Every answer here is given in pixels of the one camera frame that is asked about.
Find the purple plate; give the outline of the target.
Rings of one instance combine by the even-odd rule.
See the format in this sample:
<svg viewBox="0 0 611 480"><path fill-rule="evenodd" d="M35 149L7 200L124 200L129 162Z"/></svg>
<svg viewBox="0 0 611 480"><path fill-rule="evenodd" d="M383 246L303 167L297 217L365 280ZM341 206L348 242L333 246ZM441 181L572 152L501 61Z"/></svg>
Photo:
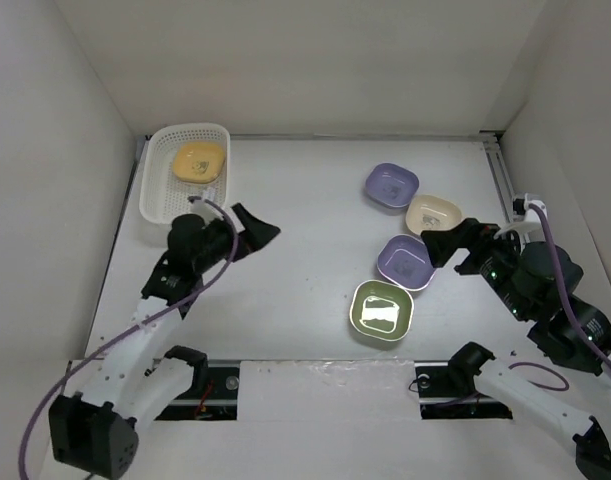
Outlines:
<svg viewBox="0 0 611 480"><path fill-rule="evenodd" d="M380 163L367 175L364 196L373 207L392 215L408 208L420 188L420 179L411 170L394 163Z"/></svg>
<svg viewBox="0 0 611 480"><path fill-rule="evenodd" d="M377 256L376 268L385 279L410 292L424 290L436 272L426 245L405 234L387 241Z"/></svg>

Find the purple plate front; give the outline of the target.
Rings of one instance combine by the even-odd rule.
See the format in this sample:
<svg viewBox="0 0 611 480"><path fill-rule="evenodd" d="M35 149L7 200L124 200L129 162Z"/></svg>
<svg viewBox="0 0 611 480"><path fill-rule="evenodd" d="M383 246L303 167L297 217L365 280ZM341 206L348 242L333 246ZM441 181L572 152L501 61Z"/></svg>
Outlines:
<svg viewBox="0 0 611 480"><path fill-rule="evenodd" d="M387 241L377 256L376 268L385 279L410 292L424 290L436 272L426 245L405 234Z"/></svg>

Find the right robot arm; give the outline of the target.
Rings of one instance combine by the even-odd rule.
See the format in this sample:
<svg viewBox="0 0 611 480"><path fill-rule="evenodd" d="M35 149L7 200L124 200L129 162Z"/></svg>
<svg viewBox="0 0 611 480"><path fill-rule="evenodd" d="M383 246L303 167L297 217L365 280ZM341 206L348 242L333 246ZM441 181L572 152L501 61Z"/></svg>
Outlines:
<svg viewBox="0 0 611 480"><path fill-rule="evenodd" d="M461 347L444 369L450 387L481 394L525 418L568 451L587 479L611 479L611 322L573 293L582 268L553 240L546 219L542 241L519 244L516 227L467 218L447 231L421 234L431 263L442 268L459 249L468 254L455 271L478 275L518 321L527 337L591 404L590 411L564 404L531 384L476 342Z"/></svg>

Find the green plate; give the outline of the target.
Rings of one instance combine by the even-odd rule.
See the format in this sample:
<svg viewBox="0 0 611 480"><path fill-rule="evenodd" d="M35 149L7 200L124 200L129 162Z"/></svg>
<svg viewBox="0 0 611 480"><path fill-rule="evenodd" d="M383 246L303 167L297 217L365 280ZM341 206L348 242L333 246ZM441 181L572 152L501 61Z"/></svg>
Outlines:
<svg viewBox="0 0 611 480"><path fill-rule="evenodd" d="M384 342L398 342L409 332L414 300L402 287L367 280L354 291L349 308L350 325L361 335Z"/></svg>

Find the cream plate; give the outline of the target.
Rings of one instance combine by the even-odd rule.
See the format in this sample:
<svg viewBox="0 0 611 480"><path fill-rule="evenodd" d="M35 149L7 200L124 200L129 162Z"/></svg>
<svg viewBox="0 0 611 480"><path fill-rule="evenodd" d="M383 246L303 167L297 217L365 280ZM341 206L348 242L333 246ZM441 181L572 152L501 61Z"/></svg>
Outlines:
<svg viewBox="0 0 611 480"><path fill-rule="evenodd" d="M462 220L463 214L457 205L426 194L413 197L405 216L407 229L417 236L424 230L450 230Z"/></svg>

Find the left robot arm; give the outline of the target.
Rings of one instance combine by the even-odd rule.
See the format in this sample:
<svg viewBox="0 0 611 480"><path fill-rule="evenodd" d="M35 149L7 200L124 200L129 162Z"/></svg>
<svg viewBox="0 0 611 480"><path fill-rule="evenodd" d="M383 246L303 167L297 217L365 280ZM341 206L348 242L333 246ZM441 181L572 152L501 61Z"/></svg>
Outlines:
<svg viewBox="0 0 611 480"><path fill-rule="evenodd" d="M95 374L49 408L57 462L103 479L122 478L137 453L139 436L178 396L197 396L209 382L208 357L167 340L197 297L203 276L226 270L274 240L281 230L242 204L211 221L196 213L176 217L167 248L145 283L129 327L97 351Z"/></svg>

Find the yellow plate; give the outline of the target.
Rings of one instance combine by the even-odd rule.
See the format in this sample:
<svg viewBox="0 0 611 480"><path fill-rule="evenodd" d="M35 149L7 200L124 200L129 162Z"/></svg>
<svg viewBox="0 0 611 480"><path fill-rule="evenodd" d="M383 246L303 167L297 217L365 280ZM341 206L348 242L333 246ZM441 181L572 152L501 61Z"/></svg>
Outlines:
<svg viewBox="0 0 611 480"><path fill-rule="evenodd" d="M208 184L215 181L225 165L225 150L214 142L183 144L172 162L172 173L187 183Z"/></svg>

